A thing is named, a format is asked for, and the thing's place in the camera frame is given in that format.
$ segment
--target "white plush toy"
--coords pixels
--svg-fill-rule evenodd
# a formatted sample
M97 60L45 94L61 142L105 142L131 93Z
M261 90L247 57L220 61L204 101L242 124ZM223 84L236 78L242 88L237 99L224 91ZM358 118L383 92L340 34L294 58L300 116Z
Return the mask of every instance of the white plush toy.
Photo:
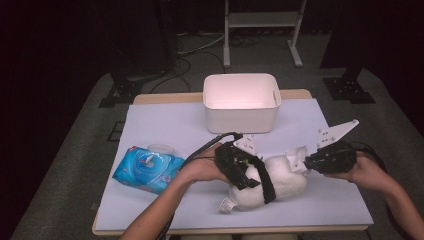
M307 185L306 173L303 161L306 157L306 147L286 151L285 155L267 158L265 168L271 178L276 198L282 200L301 194ZM249 165L246 170L247 178L253 178L261 182L258 170ZM220 207L220 213L231 213L236 207L241 211L251 210L265 205L262 184L254 188L239 190L231 185L229 197L225 198Z

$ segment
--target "floor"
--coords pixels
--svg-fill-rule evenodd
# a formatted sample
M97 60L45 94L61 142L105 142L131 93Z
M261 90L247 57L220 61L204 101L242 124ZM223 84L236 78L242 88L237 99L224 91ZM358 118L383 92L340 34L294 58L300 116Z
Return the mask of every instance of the floor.
M363 70L358 81L374 98L375 104L334 101L322 79L339 77L344 69L319 68L329 35L299 36L297 46L304 64L301 68L292 62L286 45L289 37L283 34L233 38L231 67L227 69L222 67L220 42L178 60L175 73L146 83L141 93L199 92L208 75L224 72L269 73L277 79L280 89L307 89L320 104L328 125L360 120L361 124L346 136L346 140L371 145L385 160L389 173L406 188L424 213L424 141L389 96L384 84ZM215 35L181 36L178 48L181 52L196 49L216 38ZM109 74L98 80L12 239L117 239L96 236L91 230L118 148L118 142L108 138L115 123L125 121L129 106L124 103L110 108L98 107L112 85ZM372 239L402 239L393 230L380 196L366 189L360 191L375 222L368 228L369 235L349 231L308 232L299 233L299 236L305 240L360 240L370 239L369 236ZM266 239L285 238L271 236Z

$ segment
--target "white plastic bracket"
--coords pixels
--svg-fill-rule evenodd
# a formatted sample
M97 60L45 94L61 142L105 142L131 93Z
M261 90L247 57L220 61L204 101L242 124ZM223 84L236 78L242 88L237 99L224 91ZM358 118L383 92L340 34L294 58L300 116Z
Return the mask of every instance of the white plastic bracket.
M253 143L253 134L243 134L243 138L234 141L233 145L252 156L256 156L257 154L255 144Z
M317 143L318 148L323 148L339 141L344 135L350 132L350 130L352 130L358 124L359 124L359 121L354 119L350 122L343 123L331 128L318 130L319 132L319 138Z

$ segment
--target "blue wet wipes package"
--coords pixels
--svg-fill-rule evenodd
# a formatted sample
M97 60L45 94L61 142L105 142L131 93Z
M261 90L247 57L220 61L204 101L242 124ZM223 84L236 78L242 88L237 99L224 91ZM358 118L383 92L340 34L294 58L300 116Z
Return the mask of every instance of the blue wet wipes package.
M132 147L112 177L124 185L159 194L177 176L183 162L171 154Z

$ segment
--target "plastic container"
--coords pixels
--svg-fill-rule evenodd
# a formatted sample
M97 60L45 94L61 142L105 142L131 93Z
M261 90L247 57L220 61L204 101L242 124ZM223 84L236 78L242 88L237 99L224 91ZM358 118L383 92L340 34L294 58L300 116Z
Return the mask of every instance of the plastic container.
M274 127L281 96L270 74L220 74L205 79L203 103L212 133L265 133Z

